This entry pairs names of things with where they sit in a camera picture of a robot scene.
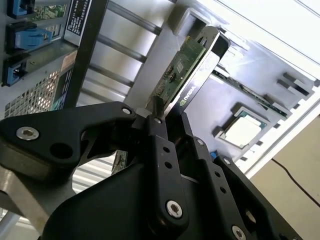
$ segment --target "circuit board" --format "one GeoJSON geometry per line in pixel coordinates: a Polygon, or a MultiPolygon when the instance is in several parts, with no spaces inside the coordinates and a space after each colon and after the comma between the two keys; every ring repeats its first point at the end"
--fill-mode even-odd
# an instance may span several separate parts
{"type": "Polygon", "coordinates": [[[34,11],[36,16],[30,17],[28,20],[32,22],[62,18],[65,16],[67,5],[52,5],[52,6],[36,6],[34,11]]]}
{"type": "Polygon", "coordinates": [[[188,36],[152,92],[146,108],[152,111],[151,99],[153,96],[158,96],[163,99],[164,109],[166,109],[205,51],[205,47],[188,36]]]}
{"type": "Polygon", "coordinates": [[[225,76],[221,75],[217,71],[214,71],[213,73],[216,76],[218,76],[219,79],[221,79],[225,83],[231,85],[232,87],[236,88],[237,90],[241,91],[242,93],[244,93],[248,97],[254,99],[259,104],[261,104],[263,107],[265,107],[267,109],[271,109],[272,111],[274,111],[277,114],[283,116],[284,118],[288,117],[287,113],[285,113],[285,112],[281,111],[280,109],[278,109],[277,107],[271,105],[264,97],[260,96],[258,93],[256,93],[255,91],[251,90],[250,88],[244,86],[243,84],[241,84],[240,82],[236,81],[235,79],[233,79],[231,77],[225,77],[225,76]]]}

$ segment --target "beige wall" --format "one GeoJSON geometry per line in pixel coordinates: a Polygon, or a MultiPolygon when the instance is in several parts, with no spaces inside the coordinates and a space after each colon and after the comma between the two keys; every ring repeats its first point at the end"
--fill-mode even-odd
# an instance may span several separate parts
{"type": "MultiPolygon", "coordinates": [[[[320,118],[316,118],[274,159],[320,202],[320,118]]],[[[270,161],[251,179],[304,240],[320,240],[320,208],[270,161]]]]}

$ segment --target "nvidia logo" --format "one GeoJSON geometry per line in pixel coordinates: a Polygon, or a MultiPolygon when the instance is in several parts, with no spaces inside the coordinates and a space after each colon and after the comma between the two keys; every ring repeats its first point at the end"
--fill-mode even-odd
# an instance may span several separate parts
{"type": "Polygon", "coordinates": [[[196,88],[197,88],[196,86],[191,87],[191,89],[188,91],[188,93],[186,94],[186,96],[180,101],[180,106],[181,106],[181,107],[187,103],[188,98],[189,98],[190,95],[194,92],[194,90],[195,90],[196,88]]]}
{"type": "Polygon", "coordinates": [[[185,105],[186,103],[187,103],[187,101],[182,99],[182,100],[180,101],[180,106],[182,107],[182,106],[185,105]]]}

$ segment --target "silver screw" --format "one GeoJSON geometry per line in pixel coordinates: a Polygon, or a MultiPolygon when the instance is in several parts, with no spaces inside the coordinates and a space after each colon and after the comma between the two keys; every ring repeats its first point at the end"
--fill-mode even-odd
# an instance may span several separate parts
{"type": "Polygon", "coordinates": [[[127,108],[122,108],[122,111],[125,113],[125,114],[131,114],[131,111],[127,108]]]}
{"type": "Polygon", "coordinates": [[[162,123],[162,121],[161,121],[159,118],[157,118],[157,117],[155,117],[154,120],[155,120],[158,124],[161,124],[161,123],[162,123]]]}
{"type": "Polygon", "coordinates": [[[196,140],[201,146],[204,146],[205,145],[205,143],[201,140],[201,139],[197,139],[196,140]]]}
{"type": "Polygon", "coordinates": [[[226,164],[231,165],[231,162],[228,159],[224,158],[223,160],[226,164]]]}
{"type": "Polygon", "coordinates": [[[238,226],[235,226],[235,225],[232,226],[232,232],[237,240],[246,240],[247,239],[244,231],[242,231],[241,228],[238,226]]]}
{"type": "Polygon", "coordinates": [[[175,219],[179,219],[182,217],[182,208],[175,201],[172,201],[172,200],[168,201],[166,203],[166,210],[168,214],[175,219]]]}
{"type": "Polygon", "coordinates": [[[39,132],[33,127],[23,126],[16,131],[16,136],[22,140],[31,141],[39,138],[39,132]]]}

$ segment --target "black cable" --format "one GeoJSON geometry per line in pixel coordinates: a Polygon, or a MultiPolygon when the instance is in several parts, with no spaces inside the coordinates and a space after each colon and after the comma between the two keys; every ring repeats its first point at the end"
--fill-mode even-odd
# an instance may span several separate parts
{"type": "Polygon", "coordinates": [[[288,174],[289,178],[295,183],[295,185],[297,185],[298,188],[300,188],[300,190],[302,192],[304,192],[305,195],[307,195],[307,197],[313,201],[319,208],[320,208],[320,203],[317,202],[295,179],[294,177],[291,175],[291,173],[288,171],[288,169],[283,166],[280,162],[278,162],[277,160],[275,159],[271,159],[272,161],[274,161],[275,164],[277,164],[279,167],[281,167],[285,172],[286,174],[288,174]]]}

